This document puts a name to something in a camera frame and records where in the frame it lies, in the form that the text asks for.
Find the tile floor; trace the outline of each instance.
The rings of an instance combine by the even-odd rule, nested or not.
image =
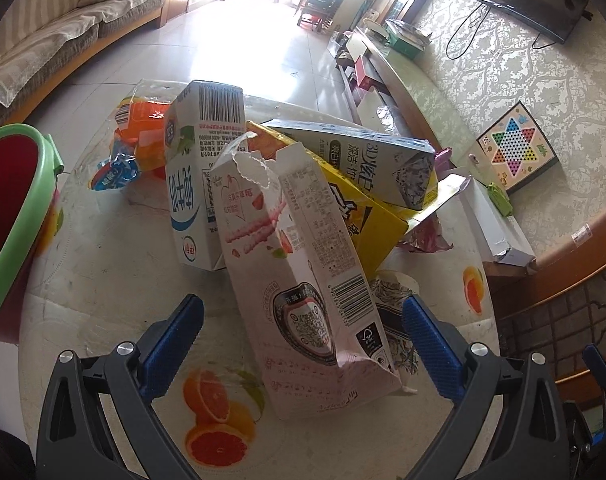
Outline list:
[[[326,36],[296,25],[290,7],[265,0],[216,1],[163,28],[148,24],[116,41],[68,77],[25,122],[52,135],[69,171],[142,78],[221,81],[247,94],[351,120],[326,46]],[[19,406],[17,349],[0,343],[0,428],[25,439]]]

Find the metal screw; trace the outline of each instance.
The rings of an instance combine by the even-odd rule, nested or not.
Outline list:
[[[116,352],[118,352],[118,355],[128,355],[131,354],[134,351],[134,345],[132,343],[130,343],[129,341],[125,341],[125,343],[121,343],[120,345],[118,345],[118,348],[116,348]]]
[[[544,365],[545,356],[543,354],[539,354],[538,352],[535,352],[534,354],[532,354],[532,361],[534,361],[538,365]]]
[[[72,354],[72,351],[65,350],[64,352],[61,352],[61,354],[58,356],[58,360],[61,361],[62,363],[68,363],[72,360],[72,357],[74,357],[74,354]]]
[[[478,356],[488,355],[488,347],[485,346],[483,343],[472,343],[472,346],[470,348],[474,355],[478,355]]]

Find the chinese checkers board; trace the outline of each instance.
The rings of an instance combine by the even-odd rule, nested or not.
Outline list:
[[[477,142],[507,192],[516,191],[558,161],[539,125],[520,101]]]

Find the white milk carton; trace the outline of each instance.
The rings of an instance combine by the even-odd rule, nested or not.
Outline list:
[[[221,149],[245,132],[243,90],[192,81],[172,102],[164,123],[165,181],[179,260],[222,269],[209,171]]]

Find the patterned wallpaper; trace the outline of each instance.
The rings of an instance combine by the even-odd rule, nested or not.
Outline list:
[[[415,62],[454,103],[475,136],[521,99],[560,164],[512,195],[516,217],[541,254],[606,205],[606,23],[595,9],[564,45],[532,50],[536,32],[491,10],[461,59],[445,46],[475,0],[430,0],[417,18],[432,44]],[[462,27],[458,53],[474,31]],[[538,44],[545,44],[540,38]]]

